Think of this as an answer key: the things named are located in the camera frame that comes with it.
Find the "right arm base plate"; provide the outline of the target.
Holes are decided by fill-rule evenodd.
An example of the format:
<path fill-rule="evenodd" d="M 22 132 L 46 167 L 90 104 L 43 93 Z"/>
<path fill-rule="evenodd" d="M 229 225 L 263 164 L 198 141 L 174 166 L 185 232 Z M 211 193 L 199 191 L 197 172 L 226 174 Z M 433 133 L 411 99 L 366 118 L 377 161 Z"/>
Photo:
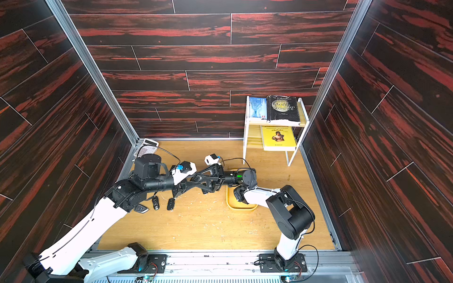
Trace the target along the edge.
<path fill-rule="evenodd" d="M 277 254 L 259 254 L 254 265 L 258 266 L 262 273 L 307 272 L 305 257 L 301 253 L 296 254 L 291 259 L 284 259 Z"/>

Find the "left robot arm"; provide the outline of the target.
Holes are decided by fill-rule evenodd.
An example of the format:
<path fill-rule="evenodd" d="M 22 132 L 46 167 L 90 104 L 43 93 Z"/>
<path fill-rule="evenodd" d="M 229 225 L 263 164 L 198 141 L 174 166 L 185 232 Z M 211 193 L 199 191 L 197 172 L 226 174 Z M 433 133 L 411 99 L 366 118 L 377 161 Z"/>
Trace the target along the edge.
<path fill-rule="evenodd" d="M 111 226 L 145 201 L 148 194 L 178 190 L 180 183 L 196 171 L 193 162 L 168 169 L 156 154 L 136 158 L 130 177 L 116 182 L 70 232 L 40 255 L 29 254 L 24 258 L 25 270 L 37 283 L 91 283 L 129 270 L 139 261 L 146 262 L 147 252 L 137 243 L 97 258 L 82 256 Z"/>

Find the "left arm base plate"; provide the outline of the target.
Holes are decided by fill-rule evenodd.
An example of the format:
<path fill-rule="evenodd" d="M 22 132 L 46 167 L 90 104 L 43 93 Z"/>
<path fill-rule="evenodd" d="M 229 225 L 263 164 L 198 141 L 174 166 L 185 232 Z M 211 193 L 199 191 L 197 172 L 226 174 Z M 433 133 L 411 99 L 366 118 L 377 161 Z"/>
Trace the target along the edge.
<path fill-rule="evenodd" d="M 149 254 L 147 258 L 139 257 L 136 264 L 129 270 L 119 271 L 119 274 L 163 274 L 166 269 L 166 254 Z"/>

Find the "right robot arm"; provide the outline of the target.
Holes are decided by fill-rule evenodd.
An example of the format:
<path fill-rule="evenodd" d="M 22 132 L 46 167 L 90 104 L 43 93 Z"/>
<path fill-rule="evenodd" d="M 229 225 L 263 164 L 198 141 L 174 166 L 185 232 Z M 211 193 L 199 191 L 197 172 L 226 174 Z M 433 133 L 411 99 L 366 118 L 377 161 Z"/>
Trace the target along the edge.
<path fill-rule="evenodd" d="M 315 214 L 308 204 L 290 185 L 280 189 L 259 187 L 257 172 L 250 167 L 225 171 L 217 163 L 192 175 L 186 188 L 198 187 L 203 193 L 214 193 L 224 185 L 234 189 L 238 202 L 270 210 L 281 237 L 273 259 L 262 259 L 261 262 L 275 265 L 278 271 L 290 271 L 298 264 L 298 246 L 302 238 L 315 227 Z"/>

